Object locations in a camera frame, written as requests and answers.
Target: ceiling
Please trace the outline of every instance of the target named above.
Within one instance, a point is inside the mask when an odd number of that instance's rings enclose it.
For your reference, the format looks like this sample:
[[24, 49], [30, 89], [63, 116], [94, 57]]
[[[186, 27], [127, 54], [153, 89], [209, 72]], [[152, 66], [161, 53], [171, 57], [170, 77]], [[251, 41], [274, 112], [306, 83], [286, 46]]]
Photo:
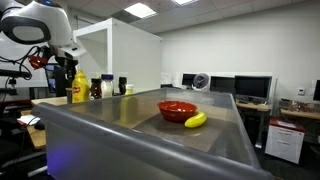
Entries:
[[178, 6], [172, 0], [66, 0], [68, 6], [98, 16], [109, 18], [137, 2], [148, 5], [158, 15], [130, 23], [151, 33], [159, 33], [289, 5], [304, 0], [198, 0]]

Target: fluorescent light panel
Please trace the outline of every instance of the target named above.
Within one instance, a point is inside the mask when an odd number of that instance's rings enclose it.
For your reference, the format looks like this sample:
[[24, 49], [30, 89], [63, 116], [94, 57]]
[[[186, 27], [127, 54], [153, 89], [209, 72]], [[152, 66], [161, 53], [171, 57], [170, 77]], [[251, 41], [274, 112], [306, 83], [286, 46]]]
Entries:
[[146, 18], [157, 14], [151, 8], [142, 3], [134, 4], [124, 10], [139, 18]]
[[182, 5], [186, 5], [186, 4], [190, 4], [190, 3], [193, 3], [193, 2], [196, 2], [198, 0], [172, 0], [173, 2], [179, 4], [180, 6]]

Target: banana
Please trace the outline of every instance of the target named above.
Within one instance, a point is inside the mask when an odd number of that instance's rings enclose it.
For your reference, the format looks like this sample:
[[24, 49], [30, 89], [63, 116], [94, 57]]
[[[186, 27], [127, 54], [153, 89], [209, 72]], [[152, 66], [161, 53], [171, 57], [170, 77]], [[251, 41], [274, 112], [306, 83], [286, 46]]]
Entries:
[[201, 126], [207, 120], [207, 116], [203, 112], [196, 111], [195, 115], [189, 118], [184, 126], [188, 128], [195, 128]]

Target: office chair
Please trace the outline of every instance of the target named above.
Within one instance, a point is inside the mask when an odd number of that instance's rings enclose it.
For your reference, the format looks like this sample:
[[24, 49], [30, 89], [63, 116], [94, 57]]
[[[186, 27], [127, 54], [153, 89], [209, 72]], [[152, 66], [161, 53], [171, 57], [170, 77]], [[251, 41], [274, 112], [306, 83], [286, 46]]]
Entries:
[[12, 130], [19, 131], [20, 124], [17, 118], [20, 117], [20, 111], [31, 109], [30, 100], [5, 101], [0, 104], [0, 137], [3, 135], [12, 135]]
[[0, 139], [0, 179], [2, 179], [8, 172], [6, 163], [14, 160], [20, 153], [20, 147], [12, 142]]

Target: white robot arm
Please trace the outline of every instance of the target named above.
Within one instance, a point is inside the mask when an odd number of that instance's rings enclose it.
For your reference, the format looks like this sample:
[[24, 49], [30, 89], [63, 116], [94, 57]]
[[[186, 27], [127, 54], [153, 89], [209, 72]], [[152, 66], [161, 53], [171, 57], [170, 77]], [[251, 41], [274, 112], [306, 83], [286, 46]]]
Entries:
[[67, 14], [52, 0], [34, 0], [23, 6], [14, 0], [1, 0], [0, 30], [20, 44], [48, 42], [58, 58], [77, 60], [85, 50], [74, 43]]

